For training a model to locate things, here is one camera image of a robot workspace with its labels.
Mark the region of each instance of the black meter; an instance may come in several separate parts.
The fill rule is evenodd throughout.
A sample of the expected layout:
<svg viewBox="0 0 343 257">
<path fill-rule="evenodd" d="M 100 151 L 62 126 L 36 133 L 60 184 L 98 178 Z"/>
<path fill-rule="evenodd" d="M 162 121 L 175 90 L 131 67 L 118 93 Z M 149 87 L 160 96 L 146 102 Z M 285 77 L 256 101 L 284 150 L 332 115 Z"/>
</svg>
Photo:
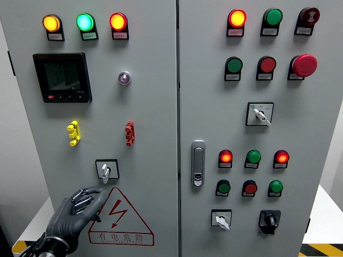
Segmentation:
<svg viewBox="0 0 343 257">
<path fill-rule="evenodd" d="M 90 103 L 92 92 L 84 52 L 34 54 L 45 103 Z"/>
</svg>

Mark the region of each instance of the robotic hand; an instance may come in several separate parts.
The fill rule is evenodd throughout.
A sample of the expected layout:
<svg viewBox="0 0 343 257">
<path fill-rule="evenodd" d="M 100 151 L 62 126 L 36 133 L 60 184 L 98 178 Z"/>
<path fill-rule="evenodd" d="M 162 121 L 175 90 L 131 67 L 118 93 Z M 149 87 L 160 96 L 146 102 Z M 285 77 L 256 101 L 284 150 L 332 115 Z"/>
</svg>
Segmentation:
<svg viewBox="0 0 343 257">
<path fill-rule="evenodd" d="M 98 194 L 95 198 L 90 196 L 94 193 Z M 102 188 L 80 189 L 72 197 L 65 198 L 52 216 L 35 255 L 65 257 L 73 253 L 78 247 L 81 230 L 88 222 L 101 222 L 98 212 L 107 198 L 108 191 Z"/>
</svg>

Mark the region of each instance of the electrical hazard sign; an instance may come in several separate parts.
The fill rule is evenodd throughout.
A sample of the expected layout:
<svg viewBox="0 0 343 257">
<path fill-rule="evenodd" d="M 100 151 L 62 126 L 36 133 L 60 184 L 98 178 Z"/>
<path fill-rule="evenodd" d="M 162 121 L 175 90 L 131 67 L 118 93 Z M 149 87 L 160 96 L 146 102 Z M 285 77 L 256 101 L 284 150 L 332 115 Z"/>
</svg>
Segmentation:
<svg viewBox="0 0 343 257">
<path fill-rule="evenodd" d="M 154 233 L 119 188 L 112 188 L 99 216 L 88 231 L 92 244 L 154 245 Z"/>
</svg>

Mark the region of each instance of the small round indicator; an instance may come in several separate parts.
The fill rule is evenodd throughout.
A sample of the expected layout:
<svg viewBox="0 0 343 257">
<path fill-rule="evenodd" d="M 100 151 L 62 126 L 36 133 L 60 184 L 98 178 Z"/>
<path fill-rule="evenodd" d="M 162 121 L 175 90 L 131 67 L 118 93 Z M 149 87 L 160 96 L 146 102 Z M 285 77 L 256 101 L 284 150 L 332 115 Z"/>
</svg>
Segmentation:
<svg viewBox="0 0 343 257">
<path fill-rule="evenodd" d="M 94 26 L 94 19 L 88 13 L 82 13 L 77 17 L 76 23 L 80 30 L 90 31 Z"/>
<path fill-rule="evenodd" d="M 307 7 L 301 10 L 299 17 L 306 26 L 313 26 L 320 17 L 319 10 L 314 7 Z"/>
<path fill-rule="evenodd" d="M 43 27 L 48 32 L 56 32 L 61 27 L 61 21 L 59 17 L 54 14 L 45 15 L 42 22 L 43 22 Z"/>
<path fill-rule="evenodd" d="M 237 73 L 243 67 L 243 62 L 237 57 L 229 58 L 227 69 L 232 73 Z"/>
<path fill-rule="evenodd" d="M 226 194 L 227 192 L 230 191 L 230 185 L 228 184 L 221 184 L 219 187 L 218 187 L 218 190 L 220 193 L 222 194 Z"/>
<path fill-rule="evenodd" d="M 275 160 L 278 163 L 286 163 L 289 160 L 289 154 L 285 150 L 279 150 L 275 153 Z"/>
<path fill-rule="evenodd" d="M 265 73 L 272 72 L 275 67 L 277 66 L 277 62 L 273 57 L 270 56 L 264 56 L 259 61 L 259 66 L 261 70 Z"/>
<path fill-rule="evenodd" d="M 269 25 L 275 26 L 282 21 L 282 12 L 279 9 L 271 8 L 264 13 L 263 18 Z"/>
<path fill-rule="evenodd" d="M 231 26 L 240 28 L 244 26 L 247 20 L 247 14 L 241 9 L 235 9 L 231 11 L 228 19 Z"/>
<path fill-rule="evenodd" d="M 248 194 L 254 194 L 256 191 L 257 191 L 257 186 L 256 185 L 248 185 L 245 187 L 245 191 L 248 193 Z"/>
<path fill-rule="evenodd" d="M 297 56 L 293 61 L 293 72 L 299 77 L 312 75 L 318 66 L 317 59 L 310 54 Z"/>
<path fill-rule="evenodd" d="M 281 183 L 281 181 L 279 180 L 274 180 L 274 181 L 271 181 L 270 184 L 269 184 L 269 189 L 273 192 L 273 193 L 280 193 L 283 189 L 284 189 L 284 186 L 283 184 Z"/>
<path fill-rule="evenodd" d="M 120 12 L 113 13 L 109 18 L 109 23 L 115 31 L 122 31 L 128 24 L 126 16 Z"/>
<path fill-rule="evenodd" d="M 223 150 L 219 153 L 219 158 L 224 163 L 229 163 L 232 161 L 232 153 L 230 150 Z"/>
<path fill-rule="evenodd" d="M 251 150 L 247 154 L 247 159 L 251 163 L 258 163 L 261 160 L 261 154 L 258 150 Z"/>
</svg>

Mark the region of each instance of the green indicator light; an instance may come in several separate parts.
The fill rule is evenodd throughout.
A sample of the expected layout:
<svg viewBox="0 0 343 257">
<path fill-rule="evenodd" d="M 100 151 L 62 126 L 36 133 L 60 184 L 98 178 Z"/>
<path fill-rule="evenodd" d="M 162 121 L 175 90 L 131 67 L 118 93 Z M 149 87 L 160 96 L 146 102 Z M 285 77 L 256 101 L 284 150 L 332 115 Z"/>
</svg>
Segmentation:
<svg viewBox="0 0 343 257">
<path fill-rule="evenodd" d="M 283 184 L 279 180 L 274 180 L 270 182 L 269 189 L 273 191 L 274 193 L 280 193 L 282 189 L 284 189 Z"/>
<path fill-rule="evenodd" d="M 261 160 L 261 154 L 258 150 L 252 150 L 248 152 L 247 159 L 251 163 L 258 163 Z"/>
<path fill-rule="evenodd" d="M 223 194 L 229 192 L 230 189 L 231 189 L 230 186 L 227 184 L 222 184 L 218 187 L 218 190 L 220 191 L 220 193 L 223 193 Z"/>
<path fill-rule="evenodd" d="M 265 21 L 272 26 L 282 21 L 282 12 L 279 9 L 271 9 L 266 12 Z"/>
<path fill-rule="evenodd" d="M 230 72 L 233 72 L 233 73 L 240 71 L 242 67 L 243 67 L 243 63 L 239 59 L 231 59 L 227 64 L 227 68 L 229 69 Z"/>
<path fill-rule="evenodd" d="M 94 26 L 94 19 L 88 13 L 82 13 L 77 17 L 76 23 L 80 30 L 90 31 Z"/>
</svg>

